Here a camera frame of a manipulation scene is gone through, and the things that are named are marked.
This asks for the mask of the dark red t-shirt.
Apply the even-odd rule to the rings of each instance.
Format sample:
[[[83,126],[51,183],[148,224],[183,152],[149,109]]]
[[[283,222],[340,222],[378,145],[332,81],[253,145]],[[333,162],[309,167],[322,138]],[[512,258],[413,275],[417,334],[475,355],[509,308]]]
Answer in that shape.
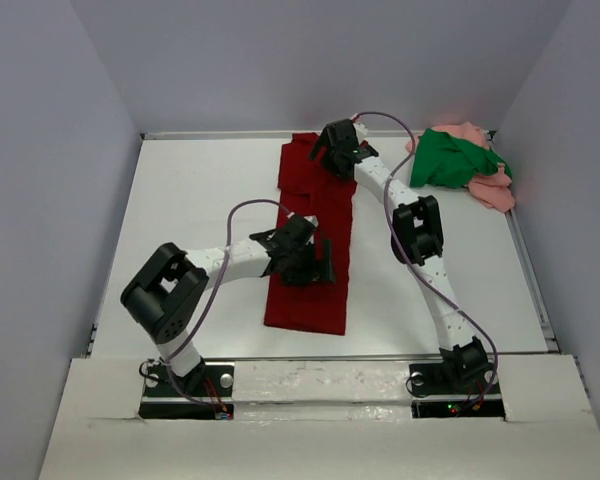
[[[295,133],[281,147],[280,203],[302,216],[315,216],[318,231],[298,267],[270,278],[264,325],[343,336],[356,184],[309,159],[317,140],[315,133]]]

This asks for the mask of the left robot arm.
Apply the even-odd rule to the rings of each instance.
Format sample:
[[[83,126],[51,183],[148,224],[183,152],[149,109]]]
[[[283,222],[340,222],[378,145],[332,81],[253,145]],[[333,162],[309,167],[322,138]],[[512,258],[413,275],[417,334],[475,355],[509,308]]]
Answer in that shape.
[[[183,250],[165,243],[124,288],[120,302],[154,343],[172,388],[191,398],[205,379],[206,364],[189,327],[203,294],[210,291],[214,299],[226,283],[270,276],[297,288],[336,281],[332,242],[316,217],[293,213],[280,227],[224,247]]]

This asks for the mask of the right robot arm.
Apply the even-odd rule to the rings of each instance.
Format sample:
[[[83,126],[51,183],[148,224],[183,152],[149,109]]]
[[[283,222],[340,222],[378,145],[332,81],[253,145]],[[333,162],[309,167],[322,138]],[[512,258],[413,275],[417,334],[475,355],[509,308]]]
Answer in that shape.
[[[440,208],[435,197],[420,196],[390,170],[365,141],[365,128],[350,119],[327,124],[309,158],[333,175],[352,180],[384,208],[396,258],[419,283],[434,323],[441,360],[418,367],[409,381],[423,387],[417,397],[439,391],[472,394],[481,401],[494,388],[498,359],[493,340],[458,304],[447,275]]]

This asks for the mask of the green t-shirt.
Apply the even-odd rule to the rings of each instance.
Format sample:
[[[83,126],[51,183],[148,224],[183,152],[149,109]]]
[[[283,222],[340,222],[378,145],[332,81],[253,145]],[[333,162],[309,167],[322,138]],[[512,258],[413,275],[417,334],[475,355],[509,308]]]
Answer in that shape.
[[[447,132],[427,129],[416,147],[410,186],[458,189],[467,186],[478,174],[493,176],[499,172],[513,179],[507,163],[489,146],[482,147]]]

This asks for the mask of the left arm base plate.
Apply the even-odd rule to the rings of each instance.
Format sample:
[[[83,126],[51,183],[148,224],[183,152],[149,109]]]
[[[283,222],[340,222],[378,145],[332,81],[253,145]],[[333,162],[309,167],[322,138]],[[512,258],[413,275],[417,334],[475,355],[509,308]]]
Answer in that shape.
[[[234,371],[234,363],[209,362],[198,383],[181,382],[192,402],[173,388],[164,365],[146,360],[139,367],[143,390],[138,415],[147,420],[232,420]]]

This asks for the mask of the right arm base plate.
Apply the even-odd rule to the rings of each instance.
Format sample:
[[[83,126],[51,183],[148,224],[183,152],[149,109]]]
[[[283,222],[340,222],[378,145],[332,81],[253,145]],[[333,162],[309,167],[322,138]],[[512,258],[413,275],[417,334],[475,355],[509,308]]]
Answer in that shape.
[[[441,363],[412,363],[405,380],[414,419],[505,418],[497,380],[487,389],[492,369],[453,383],[442,374]]]

